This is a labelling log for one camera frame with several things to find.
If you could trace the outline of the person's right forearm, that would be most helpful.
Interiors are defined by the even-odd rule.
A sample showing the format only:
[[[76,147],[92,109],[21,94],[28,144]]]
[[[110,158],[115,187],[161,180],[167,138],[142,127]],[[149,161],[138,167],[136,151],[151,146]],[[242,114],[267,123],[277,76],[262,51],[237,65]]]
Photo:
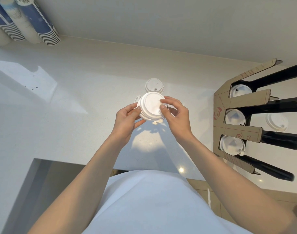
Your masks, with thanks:
[[[193,136],[176,137],[234,221],[254,234],[297,234],[297,217]]]

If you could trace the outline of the stack of blue paper cups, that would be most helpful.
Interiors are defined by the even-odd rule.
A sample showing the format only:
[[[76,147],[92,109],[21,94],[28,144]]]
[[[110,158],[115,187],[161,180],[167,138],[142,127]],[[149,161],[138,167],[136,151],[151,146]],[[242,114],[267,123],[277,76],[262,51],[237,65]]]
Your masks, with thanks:
[[[14,41],[22,41],[26,39],[1,5],[0,28]]]
[[[15,0],[21,11],[26,15],[41,40],[49,46],[60,43],[61,38],[57,30],[36,3],[35,0]]]

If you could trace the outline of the stack of white lids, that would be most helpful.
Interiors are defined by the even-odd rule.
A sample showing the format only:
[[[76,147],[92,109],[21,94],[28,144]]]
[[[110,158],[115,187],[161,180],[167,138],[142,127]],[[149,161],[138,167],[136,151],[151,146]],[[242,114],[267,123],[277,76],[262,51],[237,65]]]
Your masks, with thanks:
[[[163,123],[165,118],[160,110],[161,99],[165,99],[165,97],[157,92],[144,94],[137,103],[137,107],[141,108],[140,118],[150,121],[154,125]]]

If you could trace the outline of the brown cardboard lid rack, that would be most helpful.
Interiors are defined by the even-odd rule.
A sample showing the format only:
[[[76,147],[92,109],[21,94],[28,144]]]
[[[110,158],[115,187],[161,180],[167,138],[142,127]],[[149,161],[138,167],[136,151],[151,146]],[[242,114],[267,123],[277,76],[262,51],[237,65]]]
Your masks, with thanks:
[[[244,78],[250,77],[273,66],[279,65],[282,62],[282,60],[273,58],[271,61],[263,63],[232,79],[229,79],[214,93],[213,153],[216,154],[218,157],[221,157],[231,162],[232,164],[240,167],[241,169],[251,174],[260,175],[260,173],[256,171],[256,168],[253,165],[241,160],[238,157],[232,156],[224,151],[221,151],[220,139],[221,136],[227,135],[259,143],[261,140],[263,128],[252,127],[247,125],[241,126],[225,124],[225,113],[228,109],[265,105],[270,101],[271,90],[266,89],[250,94],[245,94],[242,96],[229,98],[231,86],[233,83],[238,83],[240,80],[243,80]]]

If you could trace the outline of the person's white garment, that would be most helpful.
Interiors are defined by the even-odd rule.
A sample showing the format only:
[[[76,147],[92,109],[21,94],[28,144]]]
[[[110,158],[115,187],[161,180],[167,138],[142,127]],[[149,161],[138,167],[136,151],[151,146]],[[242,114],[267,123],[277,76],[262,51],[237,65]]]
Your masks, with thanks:
[[[252,234],[217,216],[177,173],[136,170],[109,178],[82,234]]]

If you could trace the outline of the black rack bar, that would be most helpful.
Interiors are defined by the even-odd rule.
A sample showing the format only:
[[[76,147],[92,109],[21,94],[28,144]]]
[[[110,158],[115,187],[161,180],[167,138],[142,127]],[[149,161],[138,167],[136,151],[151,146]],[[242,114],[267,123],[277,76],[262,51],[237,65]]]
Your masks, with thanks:
[[[234,157],[240,159],[241,161],[244,161],[250,165],[252,165],[254,167],[253,172],[251,172],[251,174],[256,174],[256,175],[260,175],[260,173],[256,172],[256,169],[261,170],[264,173],[267,173],[268,175],[281,179],[281,180],[286,180],[286,181],[294,181],[295,176],[294,174],[280,169],[278,167],[275,167],[273,165],[267,164],[263,161],[257,160],[255,158],[252,158],[250,156],[247,155],[235,155]]]
[[[231,87],[237,86],[237,85],[245,85],[245,86],[248,86],[252,90],[252,92],[256,92],[258,88],[269,86],[269,85],[290,80],[293,78],[297,78],[297,65],[275,72],[273,74],[258,78],[253,81],[239,80],[237,82],[234,82],[231,85]]]
[[[222,133],[220,137],[217,139],[218,148],[220,139],[223,135],[242,139],[245,143],[245,147],[247,142],[253,142],[297,150],[297,134],[294,133],[284,133],[266,130],[263,130],[260,133],[226,130],[225,133]]]
[[[249,126],[253,114],[297,112],[297,97],[269,101],[265,105],[230,108],[227,110],[226,114],[228,111],[234,110],[239,111],[243,116],[227,121],[228,116],[226,115],[224,123],[230,125]]]

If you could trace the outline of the person's right hand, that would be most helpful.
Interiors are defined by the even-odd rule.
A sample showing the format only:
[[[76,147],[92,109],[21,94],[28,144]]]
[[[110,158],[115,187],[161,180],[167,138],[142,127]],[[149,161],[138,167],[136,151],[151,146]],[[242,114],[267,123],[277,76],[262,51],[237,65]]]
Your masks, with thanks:
[[[185,147],[189,142],[195,140],[191,131],[189,110],[178,100],[169,96],[164,96],[161,103],[168,107],[172,114],[172,120],[167,120],[169,128],[176,141]]]

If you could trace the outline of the person's left forearm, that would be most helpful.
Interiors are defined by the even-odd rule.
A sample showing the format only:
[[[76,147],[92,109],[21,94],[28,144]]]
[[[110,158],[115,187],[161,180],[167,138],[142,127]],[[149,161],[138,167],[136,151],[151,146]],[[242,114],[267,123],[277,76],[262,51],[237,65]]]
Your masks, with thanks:
[[[112,132],[28,234],[81,234],[91,222],[118,155],[130,138],[131,134]]]

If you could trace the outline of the stack of pale printed cups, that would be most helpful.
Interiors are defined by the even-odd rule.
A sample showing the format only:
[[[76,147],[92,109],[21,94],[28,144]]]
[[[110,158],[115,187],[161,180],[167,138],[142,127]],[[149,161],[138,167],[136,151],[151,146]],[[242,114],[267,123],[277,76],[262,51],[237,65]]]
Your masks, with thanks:
[[[13,20],[22,35],[32,44],[41,43],[42,40],[36,33],[26,15],[21,11],[15,0],[0,0],[0,5]]]

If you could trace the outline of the person's left hand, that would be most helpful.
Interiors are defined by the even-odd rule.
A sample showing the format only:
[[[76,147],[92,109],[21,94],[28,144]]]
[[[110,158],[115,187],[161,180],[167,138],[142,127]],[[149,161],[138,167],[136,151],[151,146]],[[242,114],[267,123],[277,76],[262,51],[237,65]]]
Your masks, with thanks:
[[[120,109],[116,114],[114,128],[110,137],[114,138],[121,146],[125,146],[134,131],[133,125],[135,121],[141,120],[141,108],[137,107],[137,103],[127,105]]]

